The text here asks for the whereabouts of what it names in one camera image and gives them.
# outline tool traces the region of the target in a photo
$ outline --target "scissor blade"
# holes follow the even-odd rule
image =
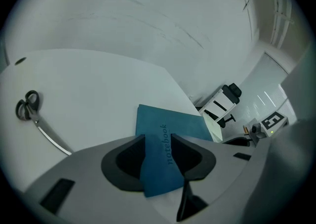
[[[31,119],[38,128],[38,130],[59,150],[67,155],[72,154],[72,150],[67,146],[59,137],[54,133],[54,131],[48,126],[47,123],[43,121],[37,114],[32,114]]]

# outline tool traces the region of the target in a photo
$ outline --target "white surface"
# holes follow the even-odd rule
[[[218,102],[222,105],[225,109],[223,110],[214,101]],[[232,103],[228,97],[223,94],[223,90],[220,89],[200,110],[199,113],[202,114],[204,110],[208,110],[209,112],[216,115],[218,118],[216,121],[218,122],[221,120],[226,114],[228,114],[236,104]]]
[[[244,6],[245,0],[20,0],[5,39],[13,64],[25,52],[55,48],[147,61],[164,67],[194,102],[244,70],[252,45]]]
[[[223,140],[223,137],[220,125],[205,112],[202,113],[202,116],[205,120],[209,132],[211,133],[213,141],[217,143],[221,142]]]
[[[125,56],[75,49],[30,52],[0,75],[1,164],[21,191],[66,157],[15,116],[29,90],[39,114],[73,150],[135,135],[139,104],[199,115],[167,71]]]

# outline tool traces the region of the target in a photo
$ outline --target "blue notebook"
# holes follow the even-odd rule
[[[171,155],[171,134],[213,141],[202,116],[159,109],[140,104],[136,135],[145,135],[146,157],[140,181],[146,197],[157,196],[184,184],[184,178]]]

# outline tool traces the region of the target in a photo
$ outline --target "black slot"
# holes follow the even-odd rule
[[[242,159],[242,160],[249,161],[250,158],[251,158],[251,155],[247,155],[247,154],[243,154],[243,153],[236,153],[236,154],[234,155],[234,157],[240,158],[240,159]]]
[[[42,199],[40,205],[53,214],[56,214],[65,201],[75,182],[68,179],[60,179],[48,194]]]
[[[250,146],[249,141],[250,140],[248,140],[245,137],[238,137],[238,138],[234,138],[234,139],[228,140],[226,142],[223,142],[223,144],[249,147]]]
[[[217,101],[213,101],[218,107],[220,107],[222,110],[224,110],[224,111],[227,111],[227,109],[224,107],[224,106],[222,106],[219,102],[217,102]]]

